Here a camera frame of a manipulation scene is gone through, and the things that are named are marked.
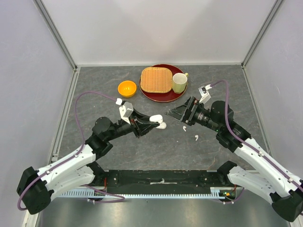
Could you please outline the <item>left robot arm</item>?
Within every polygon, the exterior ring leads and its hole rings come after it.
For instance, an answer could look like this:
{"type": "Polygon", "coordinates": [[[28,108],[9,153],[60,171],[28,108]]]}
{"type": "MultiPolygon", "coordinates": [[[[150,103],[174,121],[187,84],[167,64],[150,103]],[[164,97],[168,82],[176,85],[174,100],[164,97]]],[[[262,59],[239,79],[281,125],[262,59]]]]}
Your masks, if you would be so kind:
{"type": "Polygon", "coordinates": [[[17,208],[37,214],[52,200],[78,186],[99,186],[104,181],[104,171],[97,160],[105,156],[113,145],[110,141],[133,133],[137,138],[152,129],[165,129],[162,115],[147,116],[133,110],[127,119],[113,123],[107,117],[95,121],[92,135],[72,153],[39,169],[28,167],[17,186],[17,208]]]}

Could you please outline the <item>white earbud charging case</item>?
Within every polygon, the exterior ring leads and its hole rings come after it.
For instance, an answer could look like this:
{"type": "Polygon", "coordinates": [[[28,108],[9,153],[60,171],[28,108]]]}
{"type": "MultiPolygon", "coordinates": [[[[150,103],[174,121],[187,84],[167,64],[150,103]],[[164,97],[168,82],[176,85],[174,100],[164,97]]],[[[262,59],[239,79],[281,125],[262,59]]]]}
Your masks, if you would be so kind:
{"type": "Polygon", "coordinates": [[[160,125],[159,125],[158,127],[156,127],[156,128],[157,128],[157,129],[164,130],[164,129],[166,129],[166,127],[167,127],[167,124],[166,124],[165,122],[162,122],[162,123],[160,123],[160,125]]]}

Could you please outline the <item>small white charging case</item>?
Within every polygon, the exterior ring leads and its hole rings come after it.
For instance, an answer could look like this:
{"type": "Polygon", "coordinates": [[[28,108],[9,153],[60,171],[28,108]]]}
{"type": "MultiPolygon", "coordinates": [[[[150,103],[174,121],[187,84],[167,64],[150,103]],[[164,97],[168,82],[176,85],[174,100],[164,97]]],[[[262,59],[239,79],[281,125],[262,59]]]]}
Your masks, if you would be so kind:
{"type": "Polygon", "coordinates": [[[162,123],[163,122],[163,117],[162,117],[161,114],[152,115],[152,116],[149,117],[149,121],[150,122],[162,123]]]}

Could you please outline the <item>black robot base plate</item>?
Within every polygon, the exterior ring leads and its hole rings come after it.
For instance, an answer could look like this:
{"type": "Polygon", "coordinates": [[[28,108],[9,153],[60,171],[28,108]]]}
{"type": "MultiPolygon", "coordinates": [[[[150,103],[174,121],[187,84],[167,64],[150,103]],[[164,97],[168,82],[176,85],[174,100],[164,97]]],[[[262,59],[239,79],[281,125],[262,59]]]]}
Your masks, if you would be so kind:
{"type": "Polygon", "coordinates": [[[91,186],[112,194],[207,194],[211,187],[233,188],[223,175],[206,170],[109,170],[91,186]]]}

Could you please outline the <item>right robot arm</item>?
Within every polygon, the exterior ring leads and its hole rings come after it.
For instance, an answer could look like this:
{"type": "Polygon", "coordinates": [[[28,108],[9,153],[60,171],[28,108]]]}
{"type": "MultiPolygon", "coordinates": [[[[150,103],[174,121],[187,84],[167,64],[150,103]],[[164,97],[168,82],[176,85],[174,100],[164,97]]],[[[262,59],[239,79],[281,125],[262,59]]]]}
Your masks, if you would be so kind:
{"type": "Polygon", "coordinates": [[[259,176],[227,161],[219,169],[217,181],[241,186],[262,197],[288,222],[303,213],[303,181],[272,158],[256,140],[233,119],[233,110],[224,101],[215,101],[205,109],[195,97],[165,113],[188,126],[198,123],[216,132],[219,144],[248,162],[259,176]]]}

